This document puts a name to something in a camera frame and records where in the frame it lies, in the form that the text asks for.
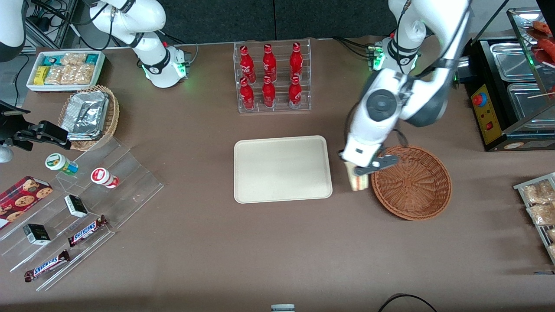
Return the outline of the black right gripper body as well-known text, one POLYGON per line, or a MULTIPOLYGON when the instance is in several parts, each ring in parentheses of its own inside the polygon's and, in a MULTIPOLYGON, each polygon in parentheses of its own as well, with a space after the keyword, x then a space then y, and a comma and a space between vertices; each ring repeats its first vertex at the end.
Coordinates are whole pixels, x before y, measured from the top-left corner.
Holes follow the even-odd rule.
POLYGON ((8 144, 19 132, 28 130, 29 122, 24 119, 24 115, 30 113, 29 110, 20 109, 5 101, 0 101, 0 144, 8 144))

